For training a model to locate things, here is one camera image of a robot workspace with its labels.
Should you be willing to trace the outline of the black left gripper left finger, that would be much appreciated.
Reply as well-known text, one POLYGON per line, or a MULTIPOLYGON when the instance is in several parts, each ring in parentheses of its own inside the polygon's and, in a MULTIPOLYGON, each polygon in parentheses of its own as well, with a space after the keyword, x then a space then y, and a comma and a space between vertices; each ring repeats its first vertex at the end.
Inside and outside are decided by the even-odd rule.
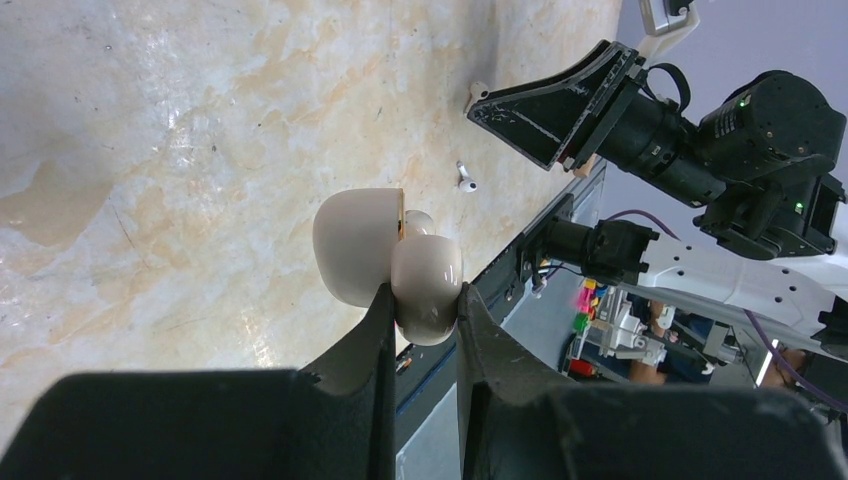
POLYGON ((5 479, 390 479, 395 302, 300 369, 84 373, 50 387, 5 479))

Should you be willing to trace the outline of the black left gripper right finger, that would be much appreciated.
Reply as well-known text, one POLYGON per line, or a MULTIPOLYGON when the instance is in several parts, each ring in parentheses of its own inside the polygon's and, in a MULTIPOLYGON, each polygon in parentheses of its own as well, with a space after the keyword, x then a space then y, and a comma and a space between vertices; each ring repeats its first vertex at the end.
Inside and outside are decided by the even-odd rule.
POLYGON ((842 446, 797 396, 577 383, 464 285, 456 323, 465 479, 843 479, 842 446))

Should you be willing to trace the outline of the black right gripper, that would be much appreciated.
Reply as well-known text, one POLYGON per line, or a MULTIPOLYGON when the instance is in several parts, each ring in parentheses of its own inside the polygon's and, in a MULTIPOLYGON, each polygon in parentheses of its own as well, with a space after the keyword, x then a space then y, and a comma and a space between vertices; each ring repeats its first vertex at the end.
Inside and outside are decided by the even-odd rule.
POLYGON ((693 124, 639 94, 646 59, 602 40, 555 75, 491 91, 466 118, 549 171, 596 152, 679 202, 718 246, 754 260, 835 252, 846 199, 832 172, 846 117, 790 72, 765 72, 693 124))

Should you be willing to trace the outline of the beige charging case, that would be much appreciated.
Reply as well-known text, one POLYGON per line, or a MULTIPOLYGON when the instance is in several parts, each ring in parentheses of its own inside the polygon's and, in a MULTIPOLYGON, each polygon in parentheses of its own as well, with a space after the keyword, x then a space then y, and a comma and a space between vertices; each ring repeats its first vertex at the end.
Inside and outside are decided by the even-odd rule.
POLYGON ((317 210, 312 245, 325 288, 353 307, 370 305, 386 284, 395 301, 393 322, 403 338, 434 346, 453 333, 464 281, 457 241, 405 238, 405 192, 363 188, 338 192, 317 210))

